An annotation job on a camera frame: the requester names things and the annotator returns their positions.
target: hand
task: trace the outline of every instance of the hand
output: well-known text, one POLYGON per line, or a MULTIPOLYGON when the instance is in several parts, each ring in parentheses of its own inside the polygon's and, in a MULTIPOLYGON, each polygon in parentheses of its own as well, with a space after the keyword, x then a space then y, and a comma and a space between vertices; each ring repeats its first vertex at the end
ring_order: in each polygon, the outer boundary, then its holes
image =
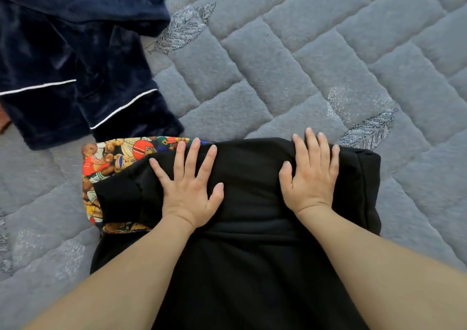
POLYGON ((196 160, 200 146, 201 141, 195 138, 184 164, 186 143, 183 141, 178 143, 173 180, 167 176, 154 158, 149 159, 149 163, 164 189, 162 217, 168 215, 179 217, 187 221, 193 231, 211 219, 224 199, 224 184, 222 182, 214 187, 213 194, 209 199, 207 196, 207 180, 211 175, 217 154, 215 145, 209 148, 198 175, 195 177, 196 160))
POLYGON ((308 149, 298 135, 292 136, 296 151, 295 176, 292 178, 292 165, 288 161, 284 162, 279 172, 284 202, 297 217, 311 207, 331 208, 339 173, 339 146, 332 147, 331 159, 324 133, 319 133, 317 140, 312 129, 307 128, 305 136, 308 149))

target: white piping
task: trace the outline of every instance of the white piping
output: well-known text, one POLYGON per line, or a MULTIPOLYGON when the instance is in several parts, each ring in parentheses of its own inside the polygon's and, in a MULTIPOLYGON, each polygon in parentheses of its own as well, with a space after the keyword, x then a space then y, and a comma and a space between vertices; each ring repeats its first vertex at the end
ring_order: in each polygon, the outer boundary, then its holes
POLYGON ((45 87, 50 87, 51 85, 67 84, 67 83, 71 83, 72 81, 76 81, 76 79, 70 79, 70 80, 65 80, 65 81, 57 81, 55 83, 45 83, 45 84, 41 84, 41 85, 33 85, 32 87, 25 87, 25 88, 9 90, 9 91, 2 91, 2 92, 0 92, 0 95, 19 93, 20 91, 25 91, 25 90, 29 90, 29 89, 45 88, 45 87))
POLYGON ((105 119, 103 119, 101 122, 99 122, 96 126, 94 127, 90 127, 91 130, 94 130, 96 127, 100 126, 101 124, 103 124, 105 121, 107 121, 108 119, 110 119, 114 114, 116 114, 117 112, 119 111, 122 111, 123 109, 127 108, 128 106, 130 106, 132 103, 134 103, 136 100, 138 100, 140 97, 142 97, 143 95, 146 95, 146 94, 149 94, 153 91, 155 91, 157 89, 151 89, 151 90, 148 90, 148 91, 145 91, 144 93, 141 93, 139 95, 137 95, 136 97, 134 97, 128 104, 125 104, 123 106, 120 106, 120 108, 116 109, 113 113, 111 113, 110 115, 108 115, 105 119))

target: brown object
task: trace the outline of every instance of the brown object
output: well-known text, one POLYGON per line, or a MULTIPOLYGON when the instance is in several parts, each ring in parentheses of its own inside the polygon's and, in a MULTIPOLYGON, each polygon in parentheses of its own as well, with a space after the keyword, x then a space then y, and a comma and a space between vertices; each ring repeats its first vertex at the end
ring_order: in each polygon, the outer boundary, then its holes
POLYGON ((7 113, 3 110, 2 106, 0 105, 0 134, 5 132, 8 126, 11 124, 11 120, 7 113))

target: finger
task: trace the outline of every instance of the finger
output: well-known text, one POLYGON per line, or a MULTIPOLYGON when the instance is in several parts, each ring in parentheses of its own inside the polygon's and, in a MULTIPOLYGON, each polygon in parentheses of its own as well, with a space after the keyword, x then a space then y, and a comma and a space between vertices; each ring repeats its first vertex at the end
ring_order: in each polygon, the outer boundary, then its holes
POLYGON ((279 183, 281 184, 282 194, 292 188, 292 164, 285 161, 279 170, 279 183))
POLYGON ((333 184, 336 183, 337 175, 339 174, 339 152, 341 148, 336 144, 332 147, 332 158, 329 165, 329 175, 333 184))
POLYGON ((321 154, 321 166, 323 169, 329 169, 331 160, 331 150, 327 142, 326 135, 323 132, 318 133, 319 150, 321 154))
POLYGON ((199 171, 198 171, 198 175, 196 177, 196 179, 201 181, 203 184, 207 184, 207 180, 209 179, 209 176, 211 175, 211 170, 213 169, 216 155, 217 155, 217 147, 215 145, 212 145, 211 147, 209 147, 206 157, 203 163, 201 164, 201 167, 199 168, 199 171))
POLYGON ((185 147, 186 143, 184 141, 178 142, 174 161, 174 181, 182 180, 184 176, 185 147))
POLYGON ((159 163, 154 158, 149 159, 149 165, 154 171, 154 174, 157 176, 157 178, 161 182, 162 188, 166 188, 167 184, 170 183, 171 181, 167 173, 164 171, 164 169, 161 168, 159 163))
POLYGON ((213 194, 207 200, 206 207, 208 211, 212 214, 216 213, 217 209, 219 208, 220 204, 224 200, 224 183, 220 182, 216 186, 214 186, 213 194))
POLYGON ((319 150, 319 144, 318 141, 316 140, 315 133, 313 130, 308 127, 305 130, 305 137, 306 137, 306 145, 308 146, 308 159, 310 161, 310 167, 312 164, 319 162, 321 153, 319 150))
POLYGON ((295 144, 295 161, 297 170, 306 169, 310 166, 310 158, 305 142, 297 135, 293 134, 292 140, 295 144))
POLYGON ((188 151, 188 156, 186 157, 184 179, 195 178, 196 159, 198 158, 200 146, 201 141, 199 140, 199 138, 195 138, 190 146, 190 150, 188 151))

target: left hand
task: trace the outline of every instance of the left hand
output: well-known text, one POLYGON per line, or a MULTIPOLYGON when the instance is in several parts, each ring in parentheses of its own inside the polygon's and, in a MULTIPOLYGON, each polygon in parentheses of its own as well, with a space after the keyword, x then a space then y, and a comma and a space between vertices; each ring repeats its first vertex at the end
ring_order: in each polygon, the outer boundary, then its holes
POLYGON ((220 182, 214 187, 213 194, 207 196, 207 180, 211 175, 217 147, 212 145, 203 161, 198 175, 195 177, 196 160, 201 141, 195 138, 184 164, 186 143, 178 142, 174 162, 174 179, 154 159, 149 164, 164 189, 162 217, 175 216, 187 221, 193 230, 201 227, 216 213, 224 199, 224 184, 220 182))

